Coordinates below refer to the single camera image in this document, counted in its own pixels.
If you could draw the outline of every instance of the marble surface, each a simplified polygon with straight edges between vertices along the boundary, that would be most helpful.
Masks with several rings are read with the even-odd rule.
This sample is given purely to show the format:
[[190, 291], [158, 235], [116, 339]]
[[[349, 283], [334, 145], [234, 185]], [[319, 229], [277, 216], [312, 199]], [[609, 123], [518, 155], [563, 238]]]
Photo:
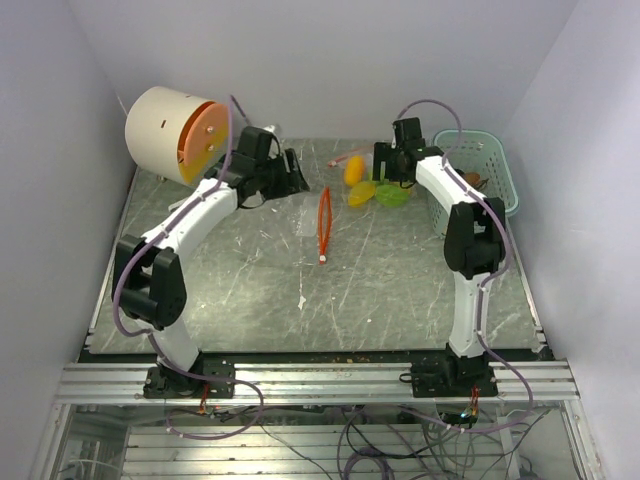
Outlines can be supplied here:
[[[425, 191], [414, 188], [399, 208], [371, 200], [353, 209], [346, 204], [342, 170], [327, 162], [363, 142], [285, 144], [299, 153], [312, 191], [227, 217], [183, 264], [183, 315], [198, 345], [204, 351], [262, 352], [443, 347], [453, 322], [454, 285]], [[325, 185], [331, 188], [334, 220], [328, 262], [318, 265], [313, 221]], [[188, 187], [140, 172], [124, 232], [144, 233], [189, 193]], [[150, 352], [145, 339], [116, 331], [110, 282], [107, 292], [91, 352]], [[515, 267], [493, 285], [487, 331], [494, 347], [537, 346]]]

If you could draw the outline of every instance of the white wall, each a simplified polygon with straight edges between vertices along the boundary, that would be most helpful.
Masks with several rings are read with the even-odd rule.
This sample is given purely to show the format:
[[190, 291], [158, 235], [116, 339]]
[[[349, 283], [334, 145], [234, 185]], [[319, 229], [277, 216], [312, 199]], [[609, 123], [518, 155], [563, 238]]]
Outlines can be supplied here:
[[638, 478], [640, 2], [584, 0], [511, 120], [536, 305], [612, 479]]
[[[70, 0], [129, 107], [164, 85], [288, 137], [384, 138], [407, 103], [502, 131], [576, 0]], [[430, 131], [451, 119], [423, 107]]]
[[0, 463], [29, 475], [82, 345], [131, 164], [124, 114], [63, 0], [0, 2]]

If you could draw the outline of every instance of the white plastic basket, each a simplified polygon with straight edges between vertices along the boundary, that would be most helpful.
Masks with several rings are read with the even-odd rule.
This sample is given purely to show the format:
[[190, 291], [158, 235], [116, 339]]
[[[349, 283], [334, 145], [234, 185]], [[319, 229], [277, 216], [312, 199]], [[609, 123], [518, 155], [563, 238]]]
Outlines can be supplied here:
[[[457, 137], [457, 130], [443, 130], [434, 137], [433, 144], [447, 151], [455, 145]], [[478, 130], [463, 130], [460, 147], [451, 152], [449, 163], [465, 173], [477, 172], [480, 178], [488, 178], [489, 182], [482, 193], [487, 197], [500, 197], [507, 217], [516, 213], [518, 194], [511, 179], [502, 143], [496, 137]], [[430, 192], [428, 207], [433, 229], [438, 235], [444, 236], [449, 215]]]

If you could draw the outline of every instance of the white cylinder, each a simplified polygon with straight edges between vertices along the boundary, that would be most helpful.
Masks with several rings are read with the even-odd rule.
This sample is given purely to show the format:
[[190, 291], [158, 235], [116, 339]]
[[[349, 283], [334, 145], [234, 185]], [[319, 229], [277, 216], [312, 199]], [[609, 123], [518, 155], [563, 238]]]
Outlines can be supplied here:
[[133, 160], [182, 184], [195, 179], [227, 133], [225, 105], [164, 87], [143, 93], [131, 107], [125, 126]]

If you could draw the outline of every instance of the orange rope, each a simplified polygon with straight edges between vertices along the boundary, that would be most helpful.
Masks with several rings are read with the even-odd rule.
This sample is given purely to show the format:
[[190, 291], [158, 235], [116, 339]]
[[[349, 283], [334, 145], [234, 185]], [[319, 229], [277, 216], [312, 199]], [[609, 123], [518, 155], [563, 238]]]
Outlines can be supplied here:
[[[327, 230], [324, 230], [324, 210], [326, 205], [327, 211]], [[318, 205], [318, 251], [320, 254], [320, 265], [324, 265], [327, 261], [327, 245], [329, 244], [329, 234], [331, 233], [331, 221], [333, 214], [331, 212], [331, 195], [329, 187], [324, 187], [320, 196], [320, 205]]]

